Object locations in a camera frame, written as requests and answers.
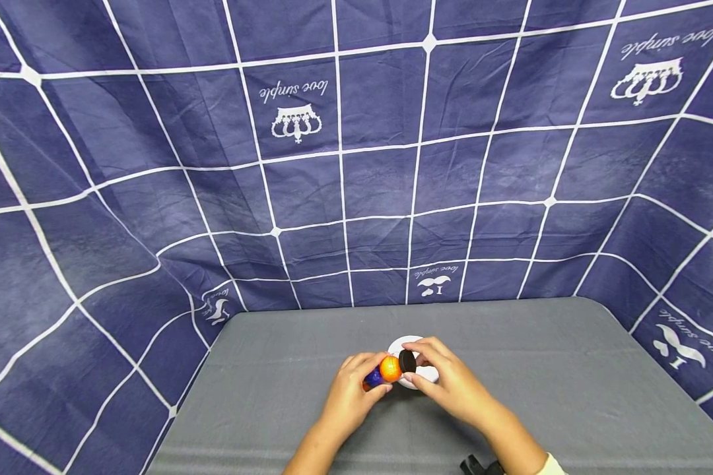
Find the finger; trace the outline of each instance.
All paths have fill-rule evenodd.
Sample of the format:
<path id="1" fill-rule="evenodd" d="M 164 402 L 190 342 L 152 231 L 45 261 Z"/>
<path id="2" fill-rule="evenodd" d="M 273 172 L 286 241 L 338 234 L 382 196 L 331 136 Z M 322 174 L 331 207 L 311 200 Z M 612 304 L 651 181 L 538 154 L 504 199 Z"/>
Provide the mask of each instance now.
<path id="1" fill-rule="evenodd" d="M 343 366 L 345 369 L 355 369 L 362 363 L 364 363 L 368 358 L 371 358 L 372 356 L 375 356 L 374 353 L 358 353 L 353 356 L 351 361 L 349 361 L 349 364 L 346 366 Z"/>
<path id="2" fill-rule="evenodd" d="M 367 402 L 370 404 L 370 407 L 374 406 L 376 402 L 381 400 L 382 397 L 388 394 L 388 391 L 391 391 L 392 389 L 392 385 L 378 385 L 367 391 L 365 393 L 365 397 Z"/>
<path id="3" fill-rule="evenodd" d="M 420 340 L 416 341 L 415 343 L 425 343 L 428 345 L 431 345 L 433 349 L 438 351 L 438 353 L 442 354 L 443 356 L 452 356 L 454 355 L 450 349 L 446 347 L 445 344 L 442 343 L 441 340 L 438 340 L 437 336 L 426 336 L 425 338 L 421 338 Z"/>
<path id="4" fill-rule="evenodd" d="M 425 357 L 425 355 L 417 355 L 415 358 L 418 366 L 432 366 L 431 362 Z"/>
<path id="5" fill-rule="evenodd" d="M 385 351 L 381 351 L 380 353 L 374 354 L 372 357 L 367 358 L 364 360 L 360 365 L 358 365 L 355 369 L 356 374 L 360 378 L 364 378 L 370 372 L 375 369 L 377 365 L 380 365 L 380 362 L 386 358 L 388 354 Z"/>
<path id="6" fill-rule="evenodd" d="M 403 344 L 407 350 L 417 351 L 420 355 L 425 357 L 425 360 L 429 361 L 431 365 L 438 368 L 439 365 L 443 365 L 446 357 L 438 353 L 438 351 L 427 343 L 418 343 L 417 341 L 413 343 Z"/>
<path id="7" fill-rule="evenodd" d="M 410 381 L 413 385 L 415 385 L 415 388 L 421 390 L 426 396 L 440 404 L 440 401 L 444 396 L 444 390 L 441 386 L 433 384 L 423 378 L 423 376 L 418 375 L 416 372 L 405 372 L 403 376 L 407 381 Z"/>
<path id="8" fill-rule="evenodd" d="M 346 360 L 343 360 L 343 363 L 341 363 L 341 369 L 345 368 L 347 364 L 349 364 L 349 361 L 353 360 L 355 358 L 355 355 L 349 356 Z"/>

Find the white sleeve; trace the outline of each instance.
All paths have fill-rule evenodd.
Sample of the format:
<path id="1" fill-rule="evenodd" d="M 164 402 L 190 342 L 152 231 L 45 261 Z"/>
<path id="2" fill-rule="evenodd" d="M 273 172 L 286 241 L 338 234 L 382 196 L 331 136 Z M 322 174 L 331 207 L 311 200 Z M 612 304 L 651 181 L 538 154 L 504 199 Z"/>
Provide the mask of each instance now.
<path id="1" fill-rule="evenodd" d="M 547 454 L 547 456 L 547 463 L 536 475 L 566 475 L 560 464 L 555 460 L 555 457 L 552 457 L 552 454 Z"/>

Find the blue fabric backdrop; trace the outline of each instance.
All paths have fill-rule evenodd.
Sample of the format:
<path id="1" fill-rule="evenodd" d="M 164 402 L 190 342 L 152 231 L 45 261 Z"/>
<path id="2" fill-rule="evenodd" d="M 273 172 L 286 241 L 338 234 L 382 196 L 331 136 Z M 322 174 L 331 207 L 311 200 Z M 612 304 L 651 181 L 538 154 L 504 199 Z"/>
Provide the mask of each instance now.
<path id="1" fill-rule="evenodd" d="M 0 474 L 240 311 L 571 295 L 713 417 L 713 0 L 0 0 Z"/>

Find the white container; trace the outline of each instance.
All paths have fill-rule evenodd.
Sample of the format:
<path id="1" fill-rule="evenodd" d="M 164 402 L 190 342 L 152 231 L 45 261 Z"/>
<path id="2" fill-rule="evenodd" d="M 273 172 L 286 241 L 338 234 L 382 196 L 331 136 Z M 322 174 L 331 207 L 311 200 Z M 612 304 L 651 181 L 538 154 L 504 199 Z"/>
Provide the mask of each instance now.
<path id="1" fill-rule="evenodd" d="M 413 341 L 420 340 L 421 338 L 422 336 L 416 335 L 407 335 L 402 336 L 401 338 L 397 338 L 393 341 L 391 346 L 388 346 L 388 354 L 391 354 L 398 358 L 399 354 L 404 349 L 402 346 L 403 344 L 412 343 Z M 417 356 L 419 355 L 417 351 L 412 351 L 412 354 L 415 355 L 415 358 L 417 358 Z M 438 370 L 432 366 L 417 366 L 417 370 L 415 372 L 416 374 L 423 376 L 423 378 L 427 379 L 432 383 L 438 381 Z M 403 375 L 399 379 L 398 383 L 404 386 L 405 388 L 417 390 L 417 387 L 413 385 L 410 381 L 407 381 Z"/>

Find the gray table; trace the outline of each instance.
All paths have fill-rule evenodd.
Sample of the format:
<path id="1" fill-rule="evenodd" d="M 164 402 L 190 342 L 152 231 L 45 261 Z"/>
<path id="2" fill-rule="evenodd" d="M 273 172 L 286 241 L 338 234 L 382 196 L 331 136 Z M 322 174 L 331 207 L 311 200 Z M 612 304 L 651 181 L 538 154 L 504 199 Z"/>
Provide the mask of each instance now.
<path id="1" fill-rule="evenodd" d="M 576 474 L 713 474 L 713 421 L 602 306 L 580 298 L 235 316 L 149 475 L 280 474 L 349 354 L 436 335 Z M 332 474 L 455 474 L 485 440 L 396 388 Z"/>

